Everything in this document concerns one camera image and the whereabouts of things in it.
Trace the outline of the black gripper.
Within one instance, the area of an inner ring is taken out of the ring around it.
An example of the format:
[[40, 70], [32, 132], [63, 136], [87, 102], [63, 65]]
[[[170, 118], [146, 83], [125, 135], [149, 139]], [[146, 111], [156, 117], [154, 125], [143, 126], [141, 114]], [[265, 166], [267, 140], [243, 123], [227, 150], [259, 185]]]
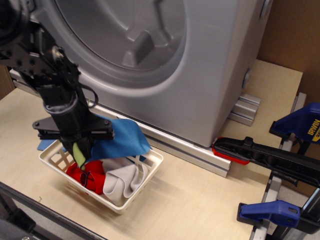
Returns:
[[112, 122], [93, 114], [87, 105], [44, 103], [50, 117], [32, 124], [42, 140], [60, 139], [65, 150], [75, 159], [73, 146], [77, 142], [79, 165], [92, 158], [94, 140], [113, 140]]

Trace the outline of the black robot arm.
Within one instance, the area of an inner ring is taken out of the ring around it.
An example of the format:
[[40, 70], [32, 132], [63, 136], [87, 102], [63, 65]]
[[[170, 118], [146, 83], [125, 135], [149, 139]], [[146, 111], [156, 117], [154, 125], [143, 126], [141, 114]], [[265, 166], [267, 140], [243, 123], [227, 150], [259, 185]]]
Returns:
[[39, 94], [48, 118], [33, 128], [42, 140], [59, 140], [83, 169], [95, 140], [112, 140], [112, 123], [90, 111], [76, 64], [52, 35], [31, 19], [27, 3], [0, 3], [0, 63], [17, 71]]

